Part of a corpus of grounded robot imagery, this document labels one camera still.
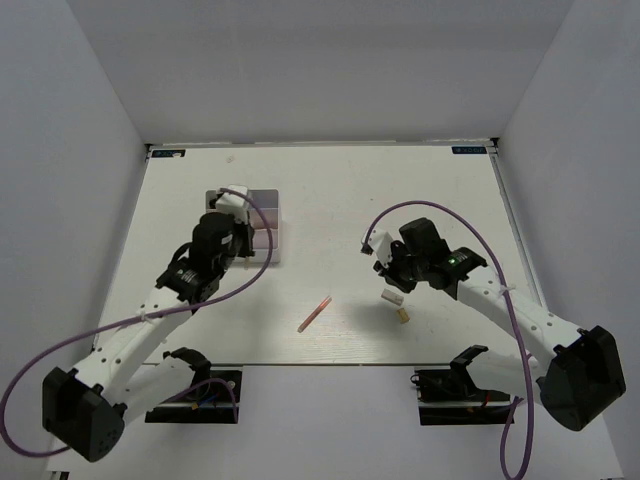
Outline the white eraser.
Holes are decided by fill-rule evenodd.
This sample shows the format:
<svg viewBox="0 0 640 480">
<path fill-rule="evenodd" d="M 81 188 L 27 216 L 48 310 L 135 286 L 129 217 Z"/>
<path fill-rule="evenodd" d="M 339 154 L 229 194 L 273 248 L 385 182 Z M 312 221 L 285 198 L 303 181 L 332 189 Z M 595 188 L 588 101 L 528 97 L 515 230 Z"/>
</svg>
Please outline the white eraser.
<svg viewBox="0 0 640 480">
<path fill-rule="evenodd" d="M 386 301 L 388 301 L 388 302 L 390 302 L 390 303 L 393 303 L 394 305 L 397 305 L 397 306 L 401 306 L 403 304 L 403 302 L 404 302 L 404 297 L 403 296 L 401 296 L 401 295 L 399 295 L 399 294 L 397 294 L 397 293 L 395 293 L 395 292 L 393 292 L 393 291 L 391 291 L 389 289 L 384 289 L 382 291 L 381 298 L 386 300 Z"/>
</svg>

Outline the small yellow eraser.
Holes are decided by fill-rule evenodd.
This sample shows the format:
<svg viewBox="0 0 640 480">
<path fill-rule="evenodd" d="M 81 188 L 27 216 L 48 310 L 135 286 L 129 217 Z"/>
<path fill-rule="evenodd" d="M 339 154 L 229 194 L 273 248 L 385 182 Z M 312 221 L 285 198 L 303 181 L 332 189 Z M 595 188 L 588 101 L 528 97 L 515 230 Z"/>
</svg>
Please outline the small yellow eraser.
<svg viewBox="0 0 640 480">
<path fill-rule="evenodd" d="M 408 312 L 404 308 L 400 308 L 396 311 L 399 321 L 401 324 L 408 323 L 410 321 L 410 316 Z"/>
</svg>

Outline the orange highlighter pen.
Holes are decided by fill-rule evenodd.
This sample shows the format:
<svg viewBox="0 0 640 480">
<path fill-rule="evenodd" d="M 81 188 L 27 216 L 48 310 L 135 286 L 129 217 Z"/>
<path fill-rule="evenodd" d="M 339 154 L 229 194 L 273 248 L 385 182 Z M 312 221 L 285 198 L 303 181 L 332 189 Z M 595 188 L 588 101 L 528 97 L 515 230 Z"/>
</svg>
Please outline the orange highlighter pen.
<svg viewBox="0 0 640 480">
<path fill-rule="evenodd" d="M 309 325 L 326 309 L 331 303 L 332 297 L 327 296 L 320 304 L 305 318 L 305 320 L 298 326 L 297 332 L 303 333 Z"/>
</svg>

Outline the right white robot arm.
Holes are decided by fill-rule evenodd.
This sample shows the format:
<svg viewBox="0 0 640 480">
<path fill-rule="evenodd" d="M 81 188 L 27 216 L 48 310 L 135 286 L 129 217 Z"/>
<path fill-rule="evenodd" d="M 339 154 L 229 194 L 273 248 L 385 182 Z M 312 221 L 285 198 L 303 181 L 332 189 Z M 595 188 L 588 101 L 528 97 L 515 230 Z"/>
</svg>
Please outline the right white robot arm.
<svg viewBox="0 0 640 480">
<path fill-rule="evenodd" d="M 446 392 L 472 399 L 482 391 L 531 397 L 560 425 L 583 430 L 626 391 L 613 335 L 590 330 L 545 310 L 508 289 L 487 261 L 466 247 L 452 250 L 434 223 L 419 218 L 400 229 L 400 239 L 379 229 L 362 238 L 362 251 L 375 255 L 374 271 L 405 294 L 420 282 L 483 315 L 525 352 L 493 353 L 484 345 L 465 349 L 449 364 Z"/>
</svg>

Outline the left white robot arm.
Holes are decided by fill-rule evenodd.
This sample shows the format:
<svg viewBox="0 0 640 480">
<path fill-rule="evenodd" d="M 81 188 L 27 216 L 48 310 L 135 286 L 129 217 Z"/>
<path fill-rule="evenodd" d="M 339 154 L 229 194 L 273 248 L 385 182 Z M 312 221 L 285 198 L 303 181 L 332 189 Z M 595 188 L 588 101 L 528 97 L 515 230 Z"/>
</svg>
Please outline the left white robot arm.
<svg viewBox="0 0 640 480">
<path fill-rule="evenodd" d="M 85 460 L 104 458 L 127 422 L 171 397 L 176 387 L 199 399 L 211 387 L 211 364 L 181 347 L 152 371 L 138 370 L 149 355 L 207 301 L 237 257 L 254 254 L 248 215 L 209 212 L 179 247 L 139 311 L 141 322 L 118 328 L 88 357 L 64 371 L 54 368 L 42 388 L 42 424 Z"/>
</svg>

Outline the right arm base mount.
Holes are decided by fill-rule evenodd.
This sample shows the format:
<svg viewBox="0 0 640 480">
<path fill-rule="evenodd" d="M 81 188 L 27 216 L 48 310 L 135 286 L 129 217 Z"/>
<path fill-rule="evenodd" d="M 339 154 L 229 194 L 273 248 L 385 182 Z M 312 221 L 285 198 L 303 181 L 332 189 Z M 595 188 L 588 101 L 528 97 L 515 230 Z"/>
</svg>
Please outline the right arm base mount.
<svg viewBox="0 0 640 480">
<path fill-rule="evenodd" d="M 464 393 L 453 382 L 450 369 L 417 369 L 410 381 L 421 426 L 500 425 L 507 420 L 510 395 L 494 390 Z"/>
</svg>

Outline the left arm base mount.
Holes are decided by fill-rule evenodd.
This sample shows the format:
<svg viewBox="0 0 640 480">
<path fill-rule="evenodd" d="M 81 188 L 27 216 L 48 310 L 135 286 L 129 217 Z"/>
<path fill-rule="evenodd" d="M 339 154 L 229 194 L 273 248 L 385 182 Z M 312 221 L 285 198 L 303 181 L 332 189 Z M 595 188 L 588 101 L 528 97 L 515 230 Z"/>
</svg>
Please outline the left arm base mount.
<svg viewBox="0 0 640 480">
<path fill-rule="evenodd" d="M 243 371 L 236 368 L 211 369 L 212 382 L 164 402 L 146 413 L 147 424 L 223 425 L 239 420 Z"/>
</svg>

